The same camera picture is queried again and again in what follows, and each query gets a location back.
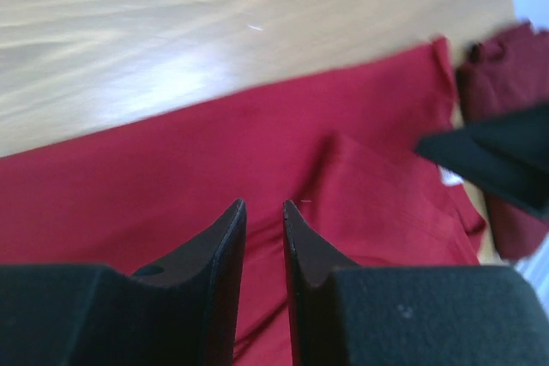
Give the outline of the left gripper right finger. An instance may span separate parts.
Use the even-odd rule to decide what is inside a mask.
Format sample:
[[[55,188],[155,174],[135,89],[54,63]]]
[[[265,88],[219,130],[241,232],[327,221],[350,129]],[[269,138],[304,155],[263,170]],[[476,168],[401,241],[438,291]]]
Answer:
[[[548,318],[512,267],[362,267],[283,205],[296,365],[545,365]]]

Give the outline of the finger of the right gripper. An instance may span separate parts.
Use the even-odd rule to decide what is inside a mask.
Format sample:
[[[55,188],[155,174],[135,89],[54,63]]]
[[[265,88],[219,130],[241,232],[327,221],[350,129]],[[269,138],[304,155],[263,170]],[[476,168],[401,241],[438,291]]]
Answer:
[[[415,152],[539,220],[548,219],[548,104],[426,135]]]

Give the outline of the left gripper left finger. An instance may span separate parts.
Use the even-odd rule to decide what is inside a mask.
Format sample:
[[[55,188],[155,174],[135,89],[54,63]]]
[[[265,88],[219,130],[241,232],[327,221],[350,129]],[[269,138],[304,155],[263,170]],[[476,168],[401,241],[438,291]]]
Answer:
[[[229,365],[246,209],[130,276],[84,264],[1,268],[4,365]]]

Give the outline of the red t-shirt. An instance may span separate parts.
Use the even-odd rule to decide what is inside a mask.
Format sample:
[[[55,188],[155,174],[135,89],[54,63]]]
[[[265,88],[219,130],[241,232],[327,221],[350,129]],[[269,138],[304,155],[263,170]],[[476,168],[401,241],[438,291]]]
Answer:
[[[438,38],[1,161],[1,260],[131,273],[248,212],[234,360],[292,361],[282,204],[364,266],[475,265],[486,223],[414,148],[457,101]]]

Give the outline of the folded dark maroon t-shirt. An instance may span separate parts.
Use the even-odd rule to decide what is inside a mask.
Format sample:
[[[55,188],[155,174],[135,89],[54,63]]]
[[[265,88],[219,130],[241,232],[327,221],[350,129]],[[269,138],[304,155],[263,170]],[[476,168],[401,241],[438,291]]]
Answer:
[[[548,32],[530,22],[509,27],[475,44],[456,72],[465,122],[525,109],[548,100]],[[494,246],[518,261],[544,241],[548,224],[484,193]]]

